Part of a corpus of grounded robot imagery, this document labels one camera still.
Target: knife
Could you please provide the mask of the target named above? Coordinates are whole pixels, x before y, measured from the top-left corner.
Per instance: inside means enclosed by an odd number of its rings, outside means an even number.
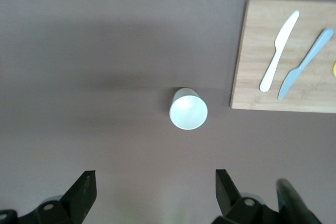
[[[285,95],[287,94],[287,91],[292,86],[292,84],[295,82],[297,77],[301,74],[303,69],[308,65],[308,63],[312,60],[312,58],[314,58],[314,56],[330,40],[333,33],[334,33],[334,30],[332,28],[324,29],[319,35],[319,37],[316,39],[314,44],[311,46],[310,50],[308,51],[307,55],[304,57],[301,64],[297,68],[291,70],[287,74],[284,82],[281,85],[280,91],[279,91],[279,95],[278,95],[279,100],[282,100],[285,97]]]
[[[280,32],[278,33],[277,38],[275,39],[274,45],[275,45],[275,53],[273,56],[273,59],[271,63],[269,64],[269,67],[260,83],[259,89],[262,92],[267,92],[269,88],[271,87],[275,71],[277,69],[280,56],[282,54],[283,49],[285,48],[285,44],[288,40],[288,37],[290,33],[292,32],[292,29],[298,20],[300,15],[300,12],[298,10],[294,11],[292,15],[288,18],[288,20],[284,23],[282,26]]]

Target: cup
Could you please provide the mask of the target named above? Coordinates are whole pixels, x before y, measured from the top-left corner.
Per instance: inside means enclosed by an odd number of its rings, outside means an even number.
[[[200,127],[208,116],[208,108],[200,96],[190,88],[177,90],[169,109],[172,123],[183,130]]]

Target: yellow object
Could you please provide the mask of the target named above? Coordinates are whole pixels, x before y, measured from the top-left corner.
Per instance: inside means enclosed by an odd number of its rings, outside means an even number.
[[[333,72],[334,76],[336,77],[336,62],[334,64],[333,68],[332,68],[332,72]]]

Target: wooden cutting board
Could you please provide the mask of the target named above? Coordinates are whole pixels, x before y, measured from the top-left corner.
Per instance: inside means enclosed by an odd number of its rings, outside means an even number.
[[[282,52],[268,92],[259,90],[271,62],[274,41],[288,17],[300,16]],[[276,110],[336,113],[336,31],[312,59],[283,100],[278,93],[287,73],[299,66],[324,28],[336,29],[335,2],[249,0],[241,33],[231,107],[248,110]]]

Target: gray surface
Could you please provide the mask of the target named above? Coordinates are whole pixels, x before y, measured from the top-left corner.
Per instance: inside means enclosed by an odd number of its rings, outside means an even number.
[[[0,208],[96,169],[85,223],[207,224],[225,168],[273,209],[287,178],[334,223],[336,116],[229,107],[245,1],[0,0]],[[197,130],[169,120],[178,87],[208,105]]]

